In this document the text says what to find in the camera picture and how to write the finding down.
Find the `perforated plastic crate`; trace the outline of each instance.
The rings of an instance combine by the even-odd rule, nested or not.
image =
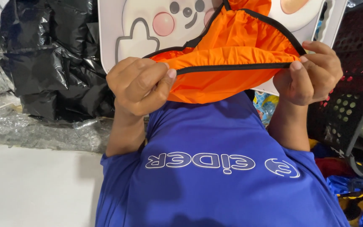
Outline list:
[[[310,105],[308,133],[347,157],[363,176],[363,152],[353,150],[363,125],[363,3],[344,14],[333,49],[344,76],[326,101]]]

